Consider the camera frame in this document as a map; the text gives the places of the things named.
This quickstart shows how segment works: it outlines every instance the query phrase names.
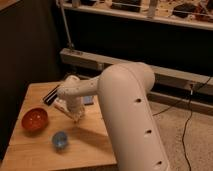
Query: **shelf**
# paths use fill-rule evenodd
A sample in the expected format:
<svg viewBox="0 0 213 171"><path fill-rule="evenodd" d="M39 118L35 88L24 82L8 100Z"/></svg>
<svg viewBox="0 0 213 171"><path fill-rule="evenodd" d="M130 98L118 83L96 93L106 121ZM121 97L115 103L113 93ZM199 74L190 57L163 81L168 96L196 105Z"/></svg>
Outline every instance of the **shelf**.
<svg viewBox="0 0 213 171"><path fill-rule="evenodd" d="M187 0L185 2L193 2L198 4L199 0ZM64 9L75 10L80 12L88 12L95 14L103 14L108 16L143 20L149 22L192 27L205 30L213 30L213 22L198 21L195 14L189 14L186 18L180 18L172 15L173 8L183 1L159 1L156 7L149 5L148 0L144 0L141 4L139 12L130 12L124 10L111 9L112 1L106 0L105 2L95 2L93 6L80 5L73 7L72 3L66 2L63 4ZM153 15L149 16L150 10L154 10Z"/></svg>

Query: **small cup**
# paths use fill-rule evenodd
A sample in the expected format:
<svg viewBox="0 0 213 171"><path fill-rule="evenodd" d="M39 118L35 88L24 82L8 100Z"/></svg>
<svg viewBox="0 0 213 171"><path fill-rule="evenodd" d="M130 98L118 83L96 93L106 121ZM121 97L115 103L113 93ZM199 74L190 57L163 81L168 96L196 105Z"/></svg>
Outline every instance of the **small cup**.
<svg viewBox="0 0 213 171"><path fill-rule="evenodd" d="M52 143L57 150L64 149L68 145L67 134L63 131L56 132L52 137Z"/></svg>

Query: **wall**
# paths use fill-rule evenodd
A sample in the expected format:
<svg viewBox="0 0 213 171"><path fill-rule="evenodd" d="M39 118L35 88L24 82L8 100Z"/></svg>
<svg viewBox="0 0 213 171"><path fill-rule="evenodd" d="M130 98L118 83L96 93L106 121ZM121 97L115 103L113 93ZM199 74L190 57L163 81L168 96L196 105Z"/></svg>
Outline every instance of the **wall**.
<svg viewBox="0 0 213 171"><path fill-rule="evenodd" d="M54 0L21 0L0 11L1 158L28 84L61 76L53 12Z"/></svg>

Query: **object on shelf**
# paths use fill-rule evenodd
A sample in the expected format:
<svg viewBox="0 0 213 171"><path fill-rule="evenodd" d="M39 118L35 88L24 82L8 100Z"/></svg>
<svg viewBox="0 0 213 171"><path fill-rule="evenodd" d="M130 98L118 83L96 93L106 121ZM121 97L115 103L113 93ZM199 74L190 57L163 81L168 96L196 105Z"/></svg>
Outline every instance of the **object on shelf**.
<svg viewBox="0 0 213 171"><path fill-rule="evenodd" d="M192 3L184 3L174 7L172 14L180 18L186 18L189 14L193 13L196 6Z"/></svg>
<svg viewBox="0 0 213 171"><path fill-rule="evenodd" d="M64 149L68 145L67 134L63 131L56 132L52 137L52 144L57 150Z"/></svg>
<svg viewBox="0 0 213 171"><path fill-rule="evenodd" d="M141 0L112 0L112 9L139 12Z"/></svg>
<svg viewBox="0 0 213 171"><path fill-rule="evenodd" d="M195 10L195 17L198 21L213 23L213 0L201 0Z"/></svg>
<svg viewBox="0 0 213 171"><path fill-rule="evenodd" d="M33 108L22 118L22 127L29 132L37 132L47 126L48 115L43 108Z"/></svg>
<svg viewBox="0 0 213 171"><path fill-rule="evenodd" d="M96 0L80 0L81 5L93 6L95 3L96 3Z"/></svg>

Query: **floor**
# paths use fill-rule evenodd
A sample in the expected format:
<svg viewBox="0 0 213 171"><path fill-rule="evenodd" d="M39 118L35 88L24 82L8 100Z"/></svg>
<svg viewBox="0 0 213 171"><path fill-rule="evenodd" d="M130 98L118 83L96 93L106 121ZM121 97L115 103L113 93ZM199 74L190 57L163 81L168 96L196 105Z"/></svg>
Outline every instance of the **floor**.
<svg viewBox="0 0 213 171"><path fill-rule="evenodd" d="M167 105L150 102L153 113ZM154 116L171 164L172 171L187 171L182 136L189 110L171 108ZM186 154L192 171L212 171L213 168L213 116L193 112L185 133Z"/></svg>

